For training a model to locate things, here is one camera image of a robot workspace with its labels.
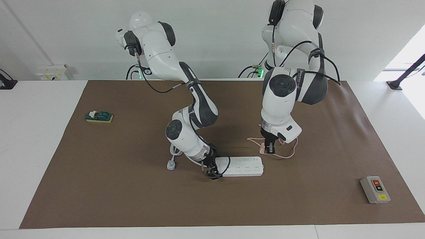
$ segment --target yellow base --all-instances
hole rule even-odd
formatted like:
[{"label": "yellow base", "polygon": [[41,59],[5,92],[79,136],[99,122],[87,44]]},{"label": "yellow base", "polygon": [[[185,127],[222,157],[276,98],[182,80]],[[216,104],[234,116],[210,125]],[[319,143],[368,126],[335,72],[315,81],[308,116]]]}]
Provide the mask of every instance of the yellow base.
[{"label": "yellow base", "polygon": [[113,118],[113,114],[110,116],[110,120],[109,121],[101,121],[101,120],[90,120],[90,119],[86,119],[87,122],[91,122],[91,123],[110,123],[112,121]]}]

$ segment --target brown mat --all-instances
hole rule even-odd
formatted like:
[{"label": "brown mat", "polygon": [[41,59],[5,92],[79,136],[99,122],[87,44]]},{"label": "brown mat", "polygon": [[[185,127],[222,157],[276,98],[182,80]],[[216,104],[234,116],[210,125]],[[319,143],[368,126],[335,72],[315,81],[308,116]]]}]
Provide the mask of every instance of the brown mat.
[{"label": "brown mat", "polygon": [[[199,133],[232,156],[258,156],[245,139],[260,137],[262,82],[203,85],[220,115]],[[261,156],[261,177],[211,181],[184,157],[166,169],[165,127],[191,102],[185,87],[160,95],[143,81],[89,81],[20,228],[425,222],[347,83],[330,83],[319,104],[296,104],[297,152]],[[92,110],[113,113],[112,123],[85,122]],[[367,175],[381,177],[392,202],[368,204],[359,183]]]}]

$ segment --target pink cable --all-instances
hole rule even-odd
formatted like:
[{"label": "pink cable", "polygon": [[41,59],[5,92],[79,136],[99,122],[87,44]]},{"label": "pink cable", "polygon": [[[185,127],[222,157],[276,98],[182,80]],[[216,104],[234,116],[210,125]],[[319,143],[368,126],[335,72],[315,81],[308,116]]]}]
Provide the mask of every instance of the pink cable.
[{"label": "pink cable", "polygon": [[[257,142],[255,142],[254,140],[264,140],[264,138],[262,138],[262,139],[259,139],[259,138],[248,138],[247,140],[249,140],[249,141],[251,141],[251,142],[254,142],[256,145],[258,145],[260,148],[261,148],[261,145],[259,144],[259,143],[257,143]],[[285,144],[285,142],[281,142],[281,140],[279,139],[279,143],[281,144],[281,145],[284,145]],[[277,154],[273,154],[274,156],[277,156],[277,157],[279,157],[279,158],[281,158],[281,159],[289,159],[289,158],[292,158],[294,155],[295,155],[295,148],[297,147],[297,145],[298,145],[298,138],[297,138],[297,142],[295,143],[295,145],[294,145],[294,147],[292,148],[292,150],[294,151],[293,153],[292,153],[292,155],[291,156],[289,156],[289,157],[283,157],[283,156],[280,156],[280,155],[277,155]]]}]

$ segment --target white wall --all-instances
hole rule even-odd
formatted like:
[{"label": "white wall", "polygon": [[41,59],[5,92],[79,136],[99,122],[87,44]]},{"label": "white wall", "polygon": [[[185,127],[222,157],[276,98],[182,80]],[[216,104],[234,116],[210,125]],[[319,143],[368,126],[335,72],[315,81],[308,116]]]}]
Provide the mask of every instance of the white wall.
[{"label": "white wall", "polygon": [[19,60],[8,45],[0,39],[0,69],[6,71],[15,80],[37,80],[21,60]]},{"label": "white wall", "polygon": [[[0,0],[0,39],[31,71],[67,64],[76,80],[122,79],[133,59],[115,43],[133,12],[149,11],[176,32],[174,51],[199,78],[232,78],[267,51],[262,27],[272,0]],[[7,6],[18,17],[8,13]],[[320,32],[343,80],[373,80],[425,23],[425,1],[315,0]],[[41,46],[35,49],[19,21]],[[0,64],[5,57],[0,52]],[[332,74],[331,67],[327,72]]]}]

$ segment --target power plug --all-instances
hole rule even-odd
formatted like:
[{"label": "power plug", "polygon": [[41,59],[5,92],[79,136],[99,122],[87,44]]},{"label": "power plug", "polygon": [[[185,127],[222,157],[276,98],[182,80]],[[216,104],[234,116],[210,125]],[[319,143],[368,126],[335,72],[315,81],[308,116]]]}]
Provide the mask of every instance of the power plug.
[{"label": "power plug", "polygon": [[173,160],[169,160],[167,163],[167,169],[168,170],[174,170],[176,168],[176,162]]},{"label": "power plug", "polygon": [[261,144],[261,147],[260,147],[260,154],[267,155],[267,154],[266,154],[266,146],[264,145],[264,143],[262,143],[262,144]]}]

